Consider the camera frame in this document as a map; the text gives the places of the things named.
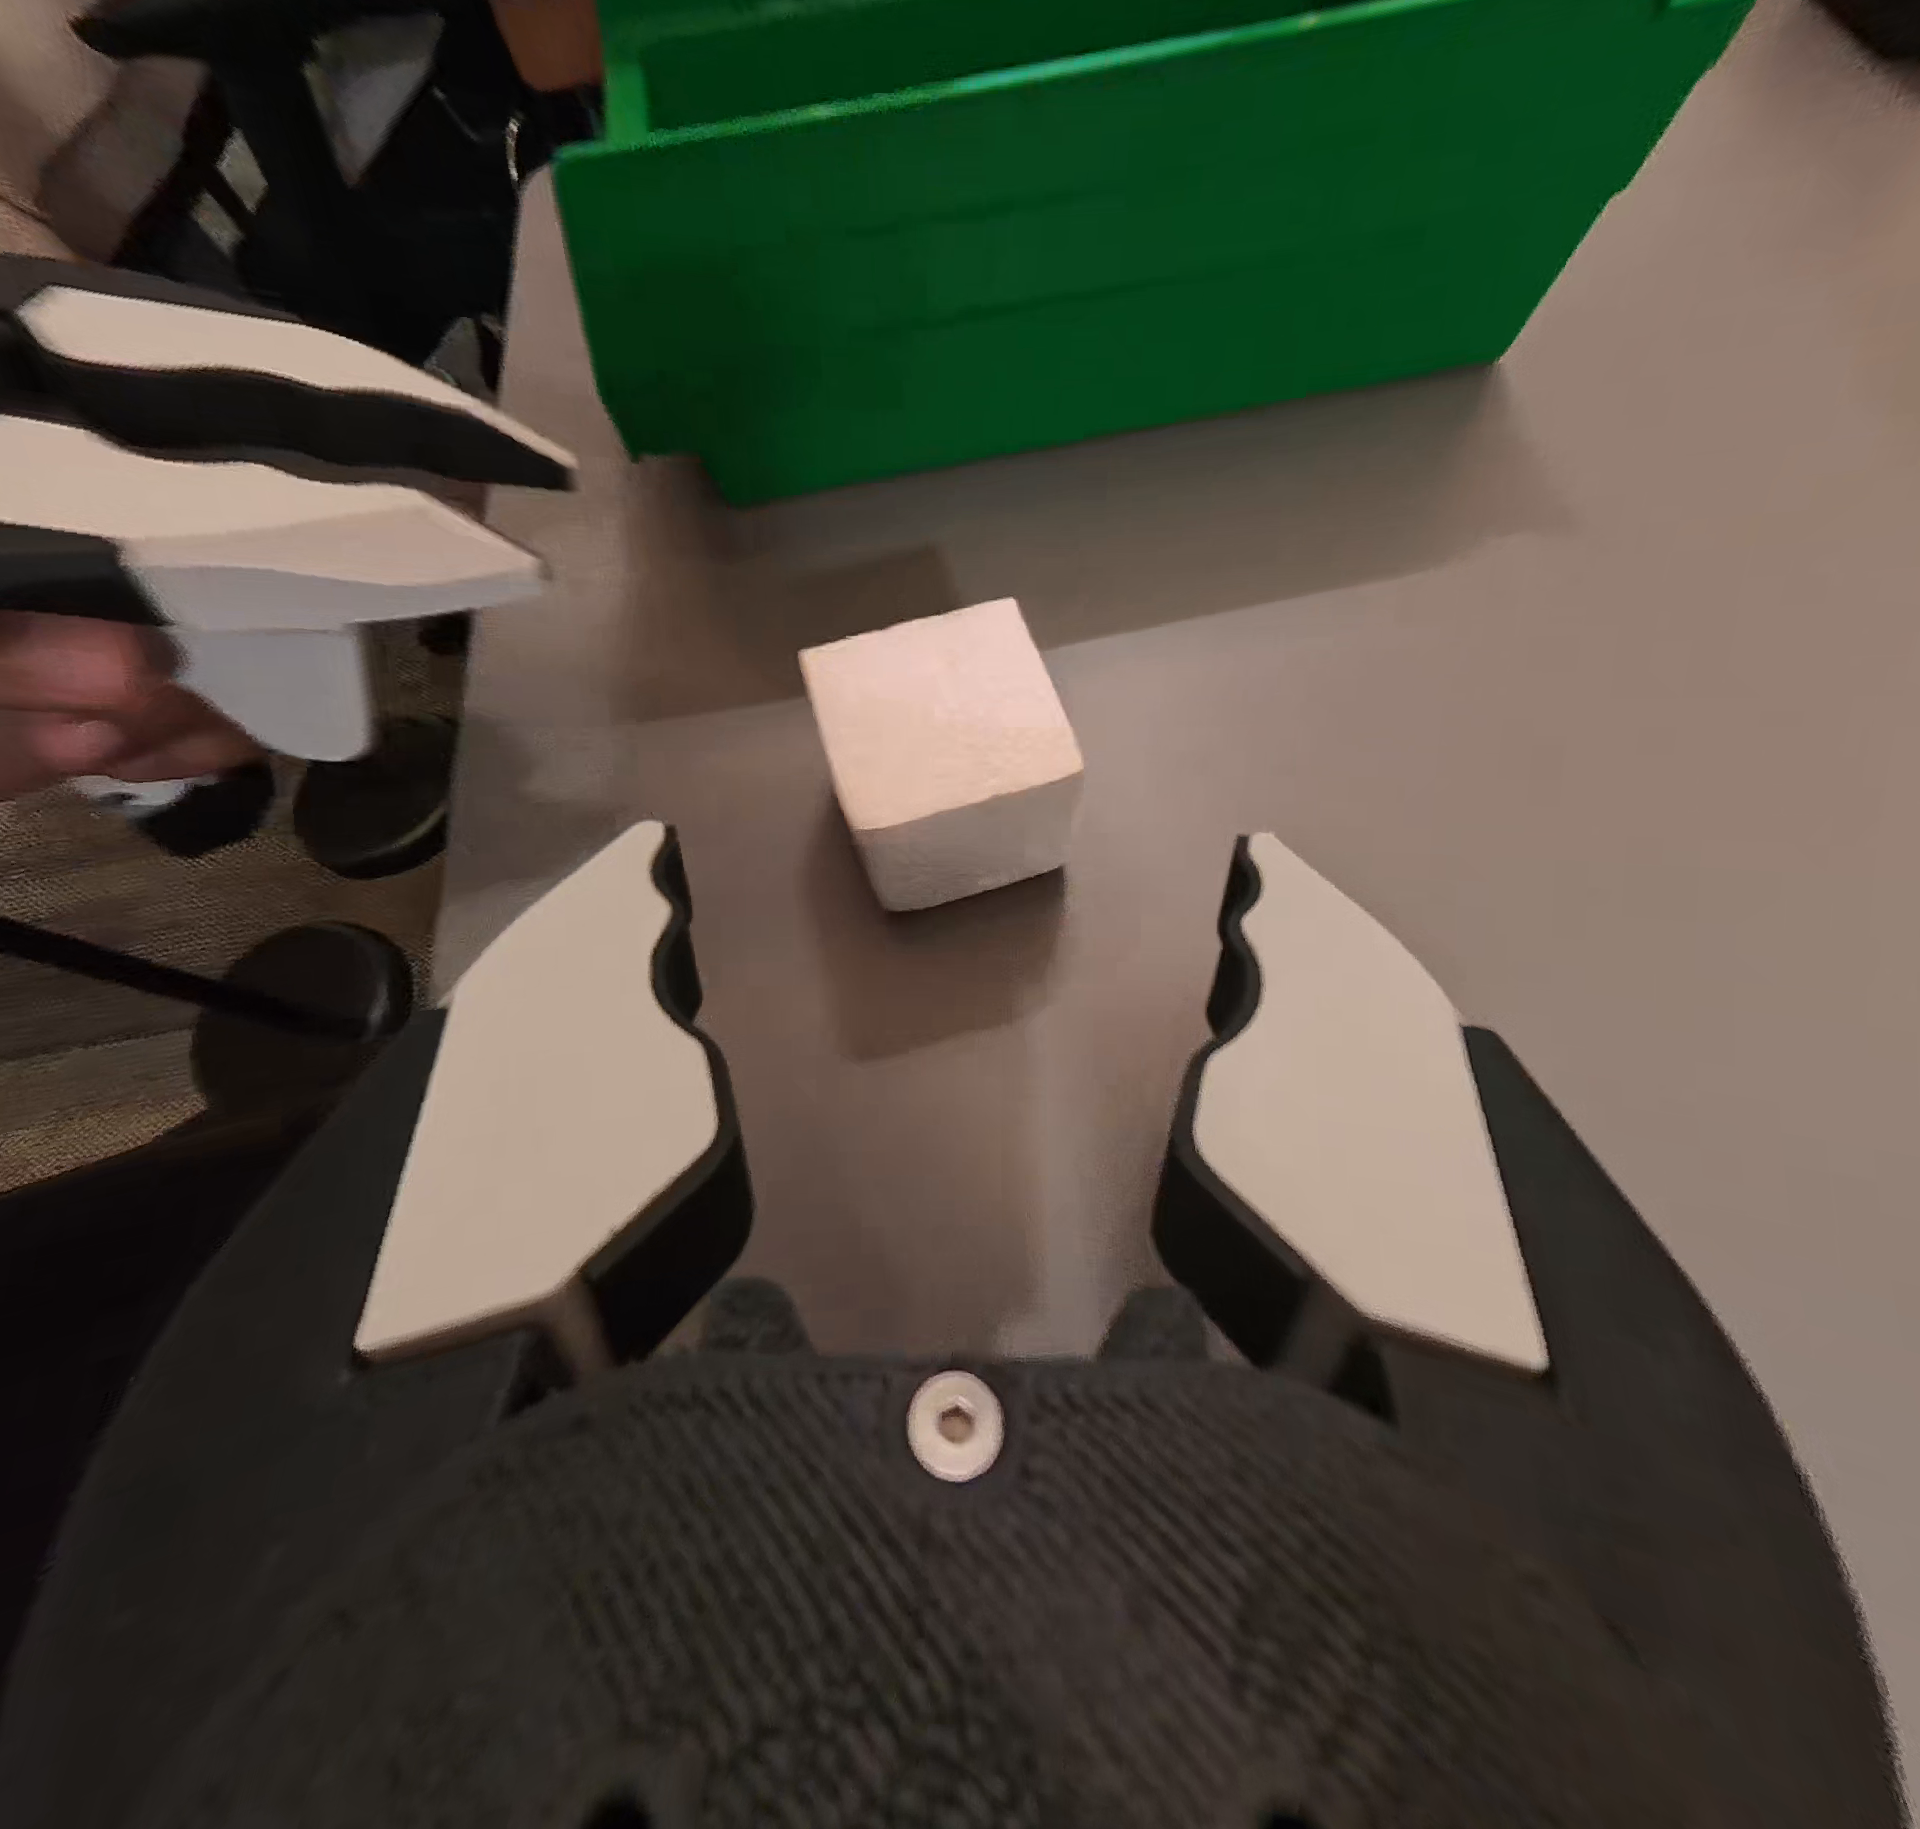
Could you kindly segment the white foam cube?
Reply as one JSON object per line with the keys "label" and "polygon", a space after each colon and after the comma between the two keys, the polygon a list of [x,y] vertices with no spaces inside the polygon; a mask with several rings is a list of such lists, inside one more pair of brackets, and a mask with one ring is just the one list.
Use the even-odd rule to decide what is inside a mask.
{"label": "white foam cube", "polygon": [[1067,868],[1085,761],[1014,600],[797,654],[835,807],[885,912]]}

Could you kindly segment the person's dark pants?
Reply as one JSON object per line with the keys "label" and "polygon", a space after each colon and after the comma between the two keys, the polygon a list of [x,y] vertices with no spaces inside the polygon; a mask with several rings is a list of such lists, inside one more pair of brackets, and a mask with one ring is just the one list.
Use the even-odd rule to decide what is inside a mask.
{"label": "person's dark pants", "polygon": [[4,1660],[49,1634],[241,1663],[435,1458],[436,1367],[359,1355],[411,1083],[189,1122],[4,1196]]}

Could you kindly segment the black round-base stand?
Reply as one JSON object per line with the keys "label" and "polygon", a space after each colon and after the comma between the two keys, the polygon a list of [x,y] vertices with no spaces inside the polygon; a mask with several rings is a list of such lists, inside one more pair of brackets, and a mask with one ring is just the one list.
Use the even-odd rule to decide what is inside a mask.
{"label": "black round-base stand", "polygon": [[302,924],[260,939],[226,975],[189,975],[4,920],[13,962],[187,1007],[187,1065],[206,1107],[258,1113],[343,1090],[415,1011],[415,973],[361,924]]}
{"label": "black round-base stand", "polygon": [[327,874],[384,881],[444,854],[459,726],[444,715],[379,723],[353,761],[309,762],[292,800],[297,844]]}

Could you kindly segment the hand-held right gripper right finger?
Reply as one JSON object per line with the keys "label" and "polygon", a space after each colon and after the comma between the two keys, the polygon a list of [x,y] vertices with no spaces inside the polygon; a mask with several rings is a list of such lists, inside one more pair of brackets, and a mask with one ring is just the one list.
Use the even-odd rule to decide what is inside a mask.
{"label": "hand-held right gripper right finger", "polygon": [[1394,1411],[1390,1351],[1552,1379],[1445,989],[1275,835],[1239,835],[1207,1039],[1173,1101],[1157,1261],[1239,1362]]}

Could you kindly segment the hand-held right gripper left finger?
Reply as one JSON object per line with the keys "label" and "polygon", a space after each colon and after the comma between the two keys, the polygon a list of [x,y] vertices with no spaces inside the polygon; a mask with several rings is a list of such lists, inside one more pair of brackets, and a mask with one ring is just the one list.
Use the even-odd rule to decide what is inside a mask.
{"label": "hand-held right gripper left finger", "polygon": [[444,995],[353,1351],[532,1332],[570,1376],[642,1362],[749,1241],[726,1059],[700,1027],[673,824],[642,821]]}

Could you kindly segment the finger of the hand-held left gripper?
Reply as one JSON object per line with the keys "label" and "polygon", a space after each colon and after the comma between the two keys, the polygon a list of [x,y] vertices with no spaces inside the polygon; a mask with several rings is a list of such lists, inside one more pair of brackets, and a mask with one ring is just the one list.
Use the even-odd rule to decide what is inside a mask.
{"label": "finger of the hand-held left gripper", "polygon": [[4,416],[181,462],[575,488],[575,456],[488,402],[214,293],[81,261],[2,259],[2,311]]}
{"label": "finger of the hand-held left gripper", "polygon": [[182,690],[271,753],[372,745],[365,628],[536,597],[535,556],[411,488],[253,462],[174,462],[63,424],[4,419],[2,522],[118,546],[164,614]]}

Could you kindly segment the black office chair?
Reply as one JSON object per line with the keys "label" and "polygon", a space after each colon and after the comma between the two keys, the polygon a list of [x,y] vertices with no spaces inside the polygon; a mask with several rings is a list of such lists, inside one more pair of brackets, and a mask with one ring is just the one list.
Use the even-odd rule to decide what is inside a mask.
{"label": "black office chair", "polygon": [[[430,19],[422,85],[359,174],[310,69],[352,26]],[[199,65],[264,192],[238,254],[246,290],[425,361],[444,331],[506,306],[526,89],[487,0],[93,0],[75,38],[118,65]]]}

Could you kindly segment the grey desk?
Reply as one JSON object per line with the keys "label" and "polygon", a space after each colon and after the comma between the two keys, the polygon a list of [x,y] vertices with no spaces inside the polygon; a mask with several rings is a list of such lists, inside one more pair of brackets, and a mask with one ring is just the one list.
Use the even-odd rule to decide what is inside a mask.
{"label": "grey desk", "polygon": [[[1634,1202],[1817,1494],[1914,1785],[1914,68],[1759,0],[1490,373],[751,514],[631,464],[547,177],[504,402],[570,500],[467,663],[435,977],[676,828],[740,1268],[835,1351],[1081,1355],[1154,1279],[1238,835],[1413,948]],[[804,646],[1014,600],[1059,876],[883,912]]]}

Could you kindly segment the green plastic bin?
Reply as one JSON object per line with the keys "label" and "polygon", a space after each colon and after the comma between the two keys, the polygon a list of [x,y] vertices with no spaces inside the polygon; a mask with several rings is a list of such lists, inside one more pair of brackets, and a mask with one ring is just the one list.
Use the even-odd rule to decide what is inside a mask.
{"label": "green plastic bin", "polygon": [[1756,0],[594,0],[594,386],[736,507],[1492,366]]}

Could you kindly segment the person's left hand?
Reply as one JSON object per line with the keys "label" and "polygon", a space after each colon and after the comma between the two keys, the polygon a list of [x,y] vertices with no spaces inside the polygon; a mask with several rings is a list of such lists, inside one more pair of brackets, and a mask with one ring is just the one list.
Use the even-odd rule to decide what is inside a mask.
{"label": "person's left hand", "polygon": [[83,778],[170,785],[264,759],[181,690],[174,646],[115,620],[2,614],[2,800]]}

